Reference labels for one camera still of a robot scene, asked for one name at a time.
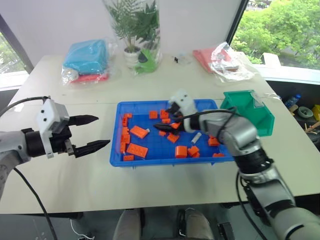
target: plant pot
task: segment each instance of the plant pot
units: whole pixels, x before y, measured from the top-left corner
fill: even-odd
[[[135,47],[134,52],[129,52],[126,47],[123,52],[127,67],[133,69],[139,63],[138,57],[140,54],[140,48]]]

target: potted plant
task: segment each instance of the potted plant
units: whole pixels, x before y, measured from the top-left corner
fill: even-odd
[[[157,67],[160,41],[159,11],[156,2],[149,6],[141,0],[116,0],[106,4],[113,18],[115,34],[123,39],[126,65],[138,73],[153,72]]]

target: plastic bag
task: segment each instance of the plastic bag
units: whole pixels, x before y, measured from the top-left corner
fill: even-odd
[[[102,0],[123,41],[126,66],[135,74],[155,71],[161,59],[159,7],[155,0]]]
[[[249,80],[255,75],[226,42],[217,47],[194,50],[193,56],[207,72],[220,75],[222,82]]]
[[[105,39],[72,44],[62,64],[62,83],[92,84],[108,80],[116,47]]]

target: yellow object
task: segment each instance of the yellow object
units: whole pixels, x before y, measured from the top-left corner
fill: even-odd
[[[314,107],[312,108],[312,112],[313,112],[313,116],[315,117],[315,119],[317,119],[318,121],[320,121],[320,105],[315,104]]]

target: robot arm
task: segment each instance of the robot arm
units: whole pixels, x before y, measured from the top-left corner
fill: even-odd
[[[195,104],[183,90],[176,96],[179,97],[173,98],[175,100],[170,102],[171,108],[167,111],[178,116],[177,121],[181,122],[178,130],[201,130],[216,136],[227,147],[239,167],[241,178],[247,184],[244,191],[253,210],[269,221],[279,239],[320,239],[319,218],[306,209],[296,207],[292,193],[274,161],[261,147],[257,129],[248,119],[228,110],[212,113],[205,110],[203,114],[194,114],[194,110],[184,112],[185,109],[195,108]],[[174,133],[173,129],[163,124],[156,124],[155,127]]]
[[[0,198],[11,170],[30,161],[31,157],[46,155],[52,158],[54,153],[68,153],[78,158],[106,146],[110,140],[97,140],[82,147],[71,144],[69,126],[85,125],[95,120],[98,118],[91,115],[69,116],[64,105],[48,98],[37,115],[39,131],[28,128],[0,132]]]

